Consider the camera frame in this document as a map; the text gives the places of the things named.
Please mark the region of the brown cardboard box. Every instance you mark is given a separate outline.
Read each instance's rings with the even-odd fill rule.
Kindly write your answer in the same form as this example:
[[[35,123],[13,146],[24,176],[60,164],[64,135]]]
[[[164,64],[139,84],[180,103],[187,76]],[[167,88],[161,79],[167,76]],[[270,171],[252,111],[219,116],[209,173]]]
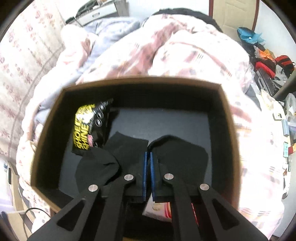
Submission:
[[[219,84],[172,77],[130,77],[88,82],[63,89],[53,100],[41,133],[31,187],[54,211],[78,194],[78,157],[70,136],[77,109],[113,99],[110,133],[153,141],[174,135],[203,147],[205,180],[238,207],[240,163],[231,106]]]

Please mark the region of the black garment on bed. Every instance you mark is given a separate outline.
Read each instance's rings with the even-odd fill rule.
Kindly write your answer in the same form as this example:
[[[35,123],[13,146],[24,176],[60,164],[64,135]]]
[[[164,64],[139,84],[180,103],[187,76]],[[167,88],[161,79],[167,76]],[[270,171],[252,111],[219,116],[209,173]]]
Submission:
[[[185,9],[185,8],[160,9],[159,11],[153,13],[152,16],[161,15],[161,14],[193,16],[197,19],[203,20],[207,24],[213,25],[219,32],[223,32],[222,29],[217,24],[217,22],[211,16],[205,15],[200,11],[193,11],[191,9]]]

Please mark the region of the grey blanket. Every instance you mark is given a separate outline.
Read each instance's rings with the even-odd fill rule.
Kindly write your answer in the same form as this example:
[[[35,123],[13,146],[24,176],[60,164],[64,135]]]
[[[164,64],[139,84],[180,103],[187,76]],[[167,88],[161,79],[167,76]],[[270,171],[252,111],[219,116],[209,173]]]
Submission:
[[[96,20],[85,27],[64,26],[61,38],[65,49],[36,86],[24,121],[44,124],[62,88],[74,84],[105,50],[139,26],[139,21],[130,17]]]

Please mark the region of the cream wooden door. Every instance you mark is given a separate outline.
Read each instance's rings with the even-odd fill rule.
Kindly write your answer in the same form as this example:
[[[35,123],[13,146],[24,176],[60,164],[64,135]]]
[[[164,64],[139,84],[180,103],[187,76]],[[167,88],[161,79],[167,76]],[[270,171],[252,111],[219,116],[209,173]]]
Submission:
[[[209,15],[224,33],[236,31],[238,27],[254,30],[259,12],[256,0],[209,1]]]

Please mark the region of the black soft cloth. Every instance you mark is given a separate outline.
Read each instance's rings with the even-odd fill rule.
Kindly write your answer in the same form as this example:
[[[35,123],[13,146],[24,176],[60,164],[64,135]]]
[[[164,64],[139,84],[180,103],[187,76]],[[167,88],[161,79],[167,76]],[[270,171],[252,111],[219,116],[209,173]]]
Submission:
[[[82,192],[92,184],[109,185],[119,177],[132,174],[135,185],[127,189],[127,195],[135,202],[142,202],[143,160],[148,143],[148,140],[116,132],[103,148],[87,150],[75,172],[78,191]]]
[[[151,142],[148,154],[153,152],[156,195],[154,202],[169,202],[173,199],[171,187],[163,181],[165,174],[181,179],[189,196],[198,195],[197,188],[204,182],[208,154],[203,147],[174,136],[162,136]]]

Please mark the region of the pink plaid quilt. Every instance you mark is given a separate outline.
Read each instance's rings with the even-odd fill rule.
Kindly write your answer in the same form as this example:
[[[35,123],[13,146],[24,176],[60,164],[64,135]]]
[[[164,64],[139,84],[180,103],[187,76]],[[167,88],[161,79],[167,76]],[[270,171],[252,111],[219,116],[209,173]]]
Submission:
[[[192,16],[160,14],[143,26],[133,23],[110,45],[99,34],[75,25],[61,30],[65,49],[34,90],[22,121],[16,154],[20,185],[27,192],[31,164],[44,122],[34,122],[41,105],[51,108],[61,89],[123,76],[178,76],[220,84],[230,104],[239,144],[241,188],[238,210],[266,237],[284,213],[281,148],[276,147],[271,110],[277,102],[262,92],[259,108],[246,91],[253,82],[250,60],[239,43],[216,27]]]

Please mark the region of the white desk with drawers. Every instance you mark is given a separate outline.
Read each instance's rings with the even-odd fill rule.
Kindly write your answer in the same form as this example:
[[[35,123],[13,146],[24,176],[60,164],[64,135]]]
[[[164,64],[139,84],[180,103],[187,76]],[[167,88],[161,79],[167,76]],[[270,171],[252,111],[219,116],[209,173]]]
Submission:
[[[64,20],[64,24],[80,27],[102,18],[130,16],[126,1],[88,1],[77,12]]]

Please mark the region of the pile of colourful bags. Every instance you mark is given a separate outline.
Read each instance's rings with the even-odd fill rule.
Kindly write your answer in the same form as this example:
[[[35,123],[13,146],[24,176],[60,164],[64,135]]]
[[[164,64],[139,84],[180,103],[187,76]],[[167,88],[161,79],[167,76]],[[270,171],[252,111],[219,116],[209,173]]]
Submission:
[[[263,46],[261,35],[246,27],[239,27],[237,35],[250,56],[258,88],[274,96],[292,75],[295,63],[287,55],[274,56]]]

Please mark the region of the floral pink curtain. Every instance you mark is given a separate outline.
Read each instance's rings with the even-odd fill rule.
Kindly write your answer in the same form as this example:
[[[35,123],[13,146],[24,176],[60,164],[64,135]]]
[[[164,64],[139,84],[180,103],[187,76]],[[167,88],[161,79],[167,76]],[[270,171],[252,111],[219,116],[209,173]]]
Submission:
[[[1,40],[1,158],[15,159],[25,107],[56,64],[63,27],[55,1],[33,1]]]

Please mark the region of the black yellow shoe shine packet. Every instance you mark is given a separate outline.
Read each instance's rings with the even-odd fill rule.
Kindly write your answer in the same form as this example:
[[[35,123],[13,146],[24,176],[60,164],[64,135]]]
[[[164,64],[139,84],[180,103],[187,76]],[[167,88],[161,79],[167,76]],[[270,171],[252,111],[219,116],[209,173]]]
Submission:
[[[79,107],[75,113],[72,152],[82,156],[92,147],[102,147],[107,138],[108,119],[113,99]]]

